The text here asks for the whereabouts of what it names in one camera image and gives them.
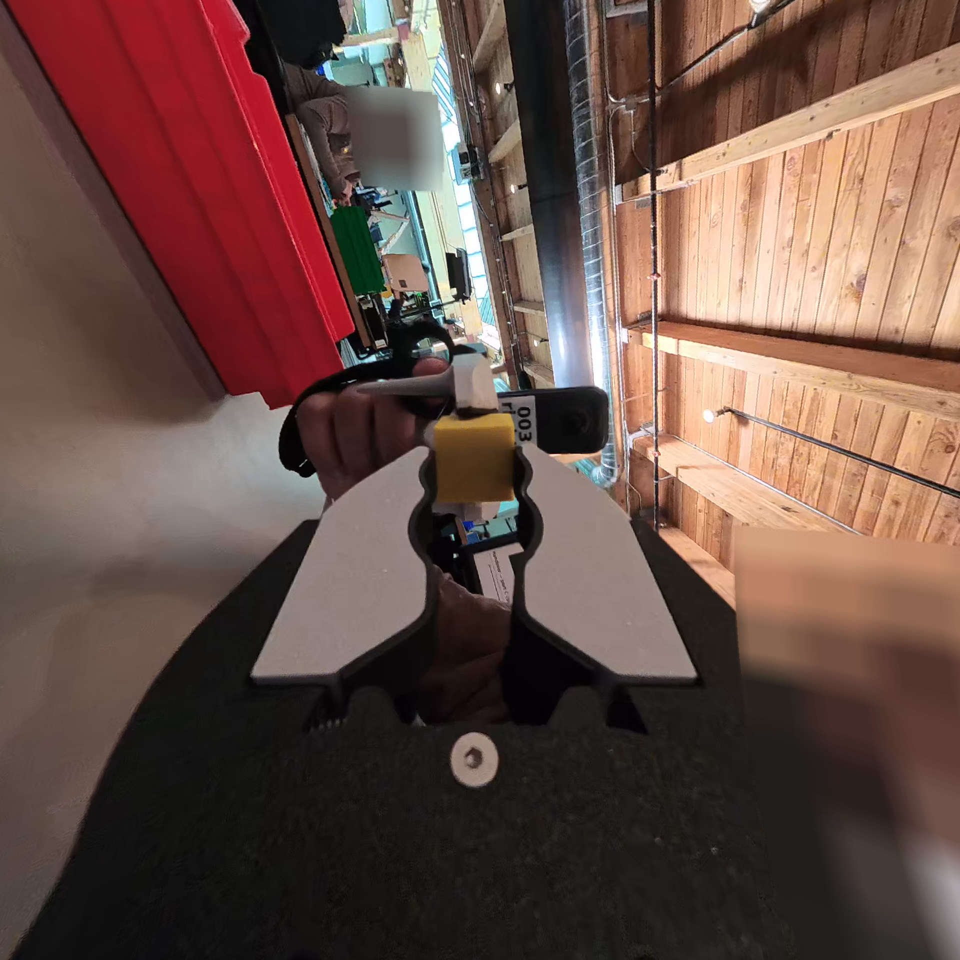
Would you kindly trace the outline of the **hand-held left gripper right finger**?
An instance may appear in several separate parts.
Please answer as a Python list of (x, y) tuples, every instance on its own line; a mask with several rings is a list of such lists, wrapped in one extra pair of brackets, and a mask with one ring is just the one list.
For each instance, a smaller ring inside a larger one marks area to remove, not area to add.
[(536, 446), (515, 456), (518, 536), (508, 699), (591, 687), (612, 699), (698, 680), (627, 515), (604, 490)]

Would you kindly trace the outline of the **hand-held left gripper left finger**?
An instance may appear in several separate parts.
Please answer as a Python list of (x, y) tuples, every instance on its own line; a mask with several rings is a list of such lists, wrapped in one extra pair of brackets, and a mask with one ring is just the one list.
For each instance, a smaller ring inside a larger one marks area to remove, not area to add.
[(432, 452), (417, 446), (325, 509), (254, 662), (259, 686), (319, 686), (335, 699), (410, 695), (436, 653)]

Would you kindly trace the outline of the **yellow wooden block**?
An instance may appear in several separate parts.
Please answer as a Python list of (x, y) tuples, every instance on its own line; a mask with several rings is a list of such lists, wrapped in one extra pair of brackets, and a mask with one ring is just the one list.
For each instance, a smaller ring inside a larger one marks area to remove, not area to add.
[(514, 495), (516, 433), (508, 413), (467, 418), (447, 414), (433, 424), (436, 501), (480, 504)]

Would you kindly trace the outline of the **red plastic bin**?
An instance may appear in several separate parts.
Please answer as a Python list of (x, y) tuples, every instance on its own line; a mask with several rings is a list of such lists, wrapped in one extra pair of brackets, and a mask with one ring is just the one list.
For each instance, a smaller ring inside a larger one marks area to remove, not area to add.
[(290, 143), (275, 50), (227, 1), (13, 1), (12, 19), (231, 395), (293, 403), (354, 316)]

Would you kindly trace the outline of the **grey desk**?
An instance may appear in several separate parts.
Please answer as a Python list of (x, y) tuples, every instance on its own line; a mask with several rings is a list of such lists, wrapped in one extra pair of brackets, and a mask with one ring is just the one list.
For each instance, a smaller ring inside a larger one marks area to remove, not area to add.
[(63, 870), (133, 711), (302, 522), (283, 411), (228, 397), (5, 5), (1, 950)]

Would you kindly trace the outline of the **person's right hand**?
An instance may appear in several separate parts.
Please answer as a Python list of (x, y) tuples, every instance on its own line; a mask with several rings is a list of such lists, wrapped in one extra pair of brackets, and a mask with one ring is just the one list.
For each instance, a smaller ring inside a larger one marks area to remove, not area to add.
[(442, 398), (426, 398), (421, 412), (405, 405), (405, 398), (369, 392), (353, 384), (336, 392), (307, 397), (295, 413), (295, 423), (306, 460), (327, 503), (410, 450), (424, 443), (429, 422), (446, 408)]

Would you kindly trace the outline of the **black framed board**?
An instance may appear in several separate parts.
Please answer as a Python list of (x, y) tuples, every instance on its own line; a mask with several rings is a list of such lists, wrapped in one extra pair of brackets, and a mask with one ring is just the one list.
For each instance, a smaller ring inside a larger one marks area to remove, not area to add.
[(486, 521), (457, 521), (450, 572), (470, 593), (510, 608), (515, 590), (515, 559), (522, 552), (516, 512)]

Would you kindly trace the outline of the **cardboard box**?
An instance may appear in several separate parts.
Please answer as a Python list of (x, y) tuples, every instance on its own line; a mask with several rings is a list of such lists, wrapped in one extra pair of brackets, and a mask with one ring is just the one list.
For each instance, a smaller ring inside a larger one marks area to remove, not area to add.
[(429, 272), (417, 255), (383, 253), (381, 263), (387, 285), (395, 296), (430, 292)]

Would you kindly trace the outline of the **green plastic bin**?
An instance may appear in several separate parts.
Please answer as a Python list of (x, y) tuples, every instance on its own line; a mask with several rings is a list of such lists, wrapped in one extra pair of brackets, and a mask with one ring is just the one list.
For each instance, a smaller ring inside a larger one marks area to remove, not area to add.
[(382, 294), (386, 290), (385, 278), (364, 210), (352, 205), (337, 206), (330, 223), (354, 295)]

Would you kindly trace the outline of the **silver duct pipe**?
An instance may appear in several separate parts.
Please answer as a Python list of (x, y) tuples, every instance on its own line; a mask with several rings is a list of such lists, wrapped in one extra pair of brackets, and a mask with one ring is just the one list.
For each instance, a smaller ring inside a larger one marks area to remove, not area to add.
[(586, 325), (594, 383), (608, 398), (606, 444), (594, 483), (613, 492), (625, 479), (623, 398), (608, 96), (598, 2), (562, 5), (574, 170), (580, 211)]

